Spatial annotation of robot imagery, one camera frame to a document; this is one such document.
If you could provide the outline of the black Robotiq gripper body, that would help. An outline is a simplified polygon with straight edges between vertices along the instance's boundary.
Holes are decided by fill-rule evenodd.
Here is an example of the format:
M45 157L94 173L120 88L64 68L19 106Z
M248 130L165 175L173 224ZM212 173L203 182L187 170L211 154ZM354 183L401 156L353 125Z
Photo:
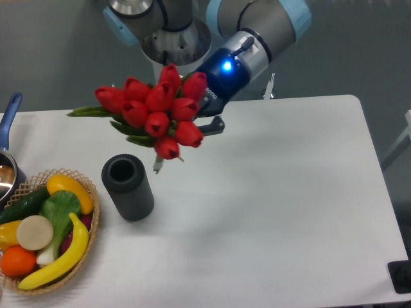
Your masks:
M249 70L227 48L215 51L195 72L204 73L207 80L197 117L221 114L225 105L250 81Z

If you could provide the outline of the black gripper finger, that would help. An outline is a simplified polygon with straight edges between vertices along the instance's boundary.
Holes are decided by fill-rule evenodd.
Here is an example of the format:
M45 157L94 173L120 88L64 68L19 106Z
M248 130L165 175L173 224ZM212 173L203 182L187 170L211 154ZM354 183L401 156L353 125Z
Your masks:
M204 135L217 135L224 131L225 123L219 115L216 115L209 124L201 125L198 129Z

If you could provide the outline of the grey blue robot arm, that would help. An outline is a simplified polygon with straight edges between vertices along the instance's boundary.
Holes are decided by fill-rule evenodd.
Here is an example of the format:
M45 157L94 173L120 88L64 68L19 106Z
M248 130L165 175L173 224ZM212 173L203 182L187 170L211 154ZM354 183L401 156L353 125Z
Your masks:
M199 117L206 135L221 133L221 113L311 24L305 1L208 1L205 17L192 1L110 1L103 16L126 45L140 45L155 75L174 64L181 74L207 76Z

